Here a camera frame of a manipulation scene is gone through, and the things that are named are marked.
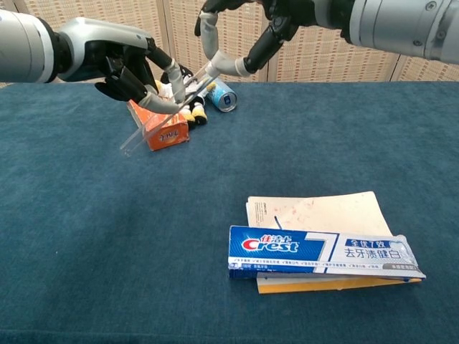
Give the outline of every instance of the blue can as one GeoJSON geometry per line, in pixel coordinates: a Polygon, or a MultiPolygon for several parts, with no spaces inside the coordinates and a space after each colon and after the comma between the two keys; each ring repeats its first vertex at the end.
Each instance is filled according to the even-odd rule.
{"type": "Polygon", "coordinates": [[[219,78],[215,79],[214,82],[215,88],[207,93],[207,97],[218,110],[224,113],[234,110],[237,104],[236,92],[219,78]]]}

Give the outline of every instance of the beige wall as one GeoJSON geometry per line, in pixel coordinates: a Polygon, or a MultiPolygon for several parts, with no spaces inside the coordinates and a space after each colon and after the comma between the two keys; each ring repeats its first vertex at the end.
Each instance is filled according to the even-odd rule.
{"type": "MultiPolygon", "coordinates": [[[[158,46],[197,72],[206,62],[194,24],[204,0],[0,0],[0,8],[47,20],[54,29],[76,16],[133,25],[150,32],[158,46]]],[[[220,47],[246,55],[267,25],[262,7],[245,4],[219,17],[220,47]]],[[[151,64],[157,78],[161,70],[151,64]]],[[[338,31],[300,28],[270,63],[250,78],[231,81],[358,82],[456,81],[459,67],[347,44],[338,31]]]]}

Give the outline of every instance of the crest toothpaste box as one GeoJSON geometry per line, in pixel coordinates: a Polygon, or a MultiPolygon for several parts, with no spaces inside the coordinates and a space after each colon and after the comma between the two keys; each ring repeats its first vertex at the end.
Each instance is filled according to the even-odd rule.
{"type": "Polygon", "coordinates": [[[231,226],[233,278],[373,276],[425,279],[404,236],[364,236],[231,226]]]}

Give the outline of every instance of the robotic arm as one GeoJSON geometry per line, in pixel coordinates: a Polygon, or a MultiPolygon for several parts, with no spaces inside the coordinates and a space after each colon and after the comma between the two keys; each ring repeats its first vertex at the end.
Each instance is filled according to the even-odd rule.
{"type": "Polygon", "coordinates": [[[246,77],[309,26],[339,29],[352,45],[459,64],[458,0],[207,0],[194,33],[219,73],[246,77]],[[251,2],[270,23],[246,57],[232,59],[218,47],[218,13],[251,2]]]}
{"type": "Polygon", "coordinates": [[[133,100],[156,113],[174,114],[185,99],[179,64],[135,27],[76,18],[58,32],[28,14],[0,10],[0,82],[79,82],[104,77],[95,84],[115,100],[133,100]],[[164,70],[174,102],[158,97],[146,59],[164,70]]]}

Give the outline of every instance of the blue fabric surface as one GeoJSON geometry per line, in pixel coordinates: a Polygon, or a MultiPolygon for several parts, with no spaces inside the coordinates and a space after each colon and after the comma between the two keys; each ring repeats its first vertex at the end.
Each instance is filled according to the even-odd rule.
{"type": "Polygon", "coordinates": [[[231,84],[237,109],[126,158],[92,85],[0,90],[0,343],[458,343],[457,83],[231,84]],[[375,191],[427,280],[259,295],[248,196],[375,191]]]}

